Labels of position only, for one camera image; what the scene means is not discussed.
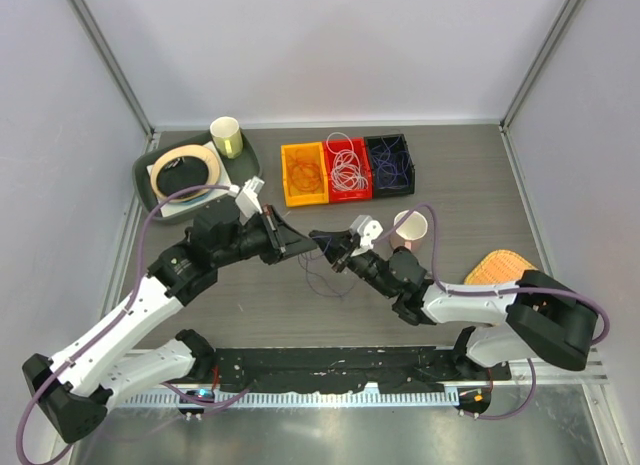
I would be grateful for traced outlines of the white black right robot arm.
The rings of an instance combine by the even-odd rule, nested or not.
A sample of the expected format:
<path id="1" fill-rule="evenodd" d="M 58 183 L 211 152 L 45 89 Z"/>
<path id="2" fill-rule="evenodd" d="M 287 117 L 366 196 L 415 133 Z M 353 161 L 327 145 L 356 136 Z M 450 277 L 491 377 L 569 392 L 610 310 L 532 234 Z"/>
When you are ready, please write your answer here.
<path id="1" fill-rule="evenodd" d="M 359 252 L 351 231 L 313 230 L 310 238 L 332 268 L 349 270 L 392 300 L 396 315 L 410 325 L 465 322 L 451 365 L 465 380 L 502 362 L 539 358 L 567 371 L 585 369 L 594 341 L 595 305 L 550 276 L 527 270 L 497 285 L 452 285 L 427 275 L 406 247 L 387 259 Z"/>

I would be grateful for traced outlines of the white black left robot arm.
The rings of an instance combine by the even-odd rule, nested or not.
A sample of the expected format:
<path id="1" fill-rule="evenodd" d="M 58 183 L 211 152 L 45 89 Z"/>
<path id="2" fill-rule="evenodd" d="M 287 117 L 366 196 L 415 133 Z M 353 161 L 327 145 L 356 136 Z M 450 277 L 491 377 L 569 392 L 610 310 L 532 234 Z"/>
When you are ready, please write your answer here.
<path id="1" fill-rule="evenodd" d="M 127 398 L 156 384 L 185 378 L 205 382 L 214 348 L 182 330 L 159 349 L 124 361 L 156 326 L 213 286 L 222 267 L 258 257 L 277 264 L 314 250 L 270 205 L 247 220 L 230 197 L 200 210 L 183 240 L 142 272 L 128 297 L 99 323 L 52 357 L 34 354 L 22 366 L 29 390 L 67 444 L 91 434 Z"/>

